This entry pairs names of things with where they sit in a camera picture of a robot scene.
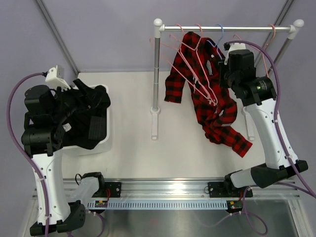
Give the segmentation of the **plain black shirt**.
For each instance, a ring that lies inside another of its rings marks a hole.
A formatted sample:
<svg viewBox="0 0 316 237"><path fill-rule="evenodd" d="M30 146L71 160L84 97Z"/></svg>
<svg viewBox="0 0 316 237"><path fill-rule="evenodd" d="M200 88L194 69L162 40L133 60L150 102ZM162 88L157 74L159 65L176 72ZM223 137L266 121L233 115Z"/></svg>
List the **plain black shirt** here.
<svg viewBox="0 0 316 237"><path fill-rule="evenodd" d="M70 130L63 131L61 147L78 146L94 149L107 136L107 109L111 105L106 88L87 86L75 79L76 88L57 90L56 119L60 127L69 124Z"/></svg>

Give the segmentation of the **red black checked shirt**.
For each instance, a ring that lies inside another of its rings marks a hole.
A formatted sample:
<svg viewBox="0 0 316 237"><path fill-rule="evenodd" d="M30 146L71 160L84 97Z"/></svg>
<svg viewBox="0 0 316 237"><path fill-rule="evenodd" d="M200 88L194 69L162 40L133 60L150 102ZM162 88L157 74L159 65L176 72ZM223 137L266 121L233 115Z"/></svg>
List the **red black checked shirt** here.
<svg viewBox="0 0 316 237"><path fill-rule="evenodd" d="M210 38L194 32L184 34L165 80L166 102L182 101L184 85L189 86L197 122L206 138L214 144L231 147L240 157L250 150L252 143L232 128L237 118L237 103L229 91L220 86L219 62L224 55Z"/></svg>

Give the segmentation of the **blue hanger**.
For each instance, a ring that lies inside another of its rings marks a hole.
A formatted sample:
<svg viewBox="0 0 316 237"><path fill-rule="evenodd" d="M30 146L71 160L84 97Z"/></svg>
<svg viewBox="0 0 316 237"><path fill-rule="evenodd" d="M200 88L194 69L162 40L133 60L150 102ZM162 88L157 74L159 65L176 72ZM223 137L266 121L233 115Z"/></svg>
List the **blue hanger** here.
<svg viewBox="0 0 316 237"><path fill-rule="evenodd" d="M207 40L206 42L209 43L214 49L216 49L216 52L217 52L217 55L219 56L219 58L222 60L223 59L223 56L222 54L219 52L219 44L222 40L222 38L224 37L224 28L221 24L216 24L216 26L219 26L221 28L221 36L220 38L217 40L216 43L212 43L210 40Z"/></svg>

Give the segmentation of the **dark pinstripe shirt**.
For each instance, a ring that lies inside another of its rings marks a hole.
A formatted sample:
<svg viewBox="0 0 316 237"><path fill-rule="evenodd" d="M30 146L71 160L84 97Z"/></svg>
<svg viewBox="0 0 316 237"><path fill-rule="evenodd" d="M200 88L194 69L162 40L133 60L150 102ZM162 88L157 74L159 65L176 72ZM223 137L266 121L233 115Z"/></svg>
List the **dark pinstripe shirt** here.
<svg viewBox="0 0 316 237"><path fill-rule="evenodd" d="M107 120L104 117L92 116L88 131L88 139L102 141L107 136Z"/></svg>

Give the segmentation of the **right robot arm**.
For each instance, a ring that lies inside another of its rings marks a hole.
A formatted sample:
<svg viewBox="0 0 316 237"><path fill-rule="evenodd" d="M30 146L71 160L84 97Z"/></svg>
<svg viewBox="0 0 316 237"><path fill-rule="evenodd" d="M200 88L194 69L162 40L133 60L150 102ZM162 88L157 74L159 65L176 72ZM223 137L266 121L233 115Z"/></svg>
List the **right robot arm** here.
<svg viewBox="0 0 316 237"><path fill-rule="evenodd" d="M224 192L229 196L248 186L266 188L308 170L287 139L278 111L277 93L268 77L257 77L254 54L248 49L233 49L220 65L220 84L230 88L242 101L258 131L265 162L225 176Z"/></svg>

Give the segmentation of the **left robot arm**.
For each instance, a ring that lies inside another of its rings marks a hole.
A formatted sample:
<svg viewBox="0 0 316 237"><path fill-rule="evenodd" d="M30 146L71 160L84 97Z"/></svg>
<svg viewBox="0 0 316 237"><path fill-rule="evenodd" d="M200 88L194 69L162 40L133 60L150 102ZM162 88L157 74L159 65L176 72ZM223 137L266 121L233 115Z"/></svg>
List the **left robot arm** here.
<svg viewBox="0 0 316 237"><path fill-rule="evenodd" d="M70 197L64 191L63 149L96 148L107 136L111 104L104 86L92 88L79 79L75 85L65 90L37 85L25 93L27 112L21 142L33 164L39 204L38 219L30 227L33 237L81 228L88 201L107 192L100 172L84 174Z"/></svg>

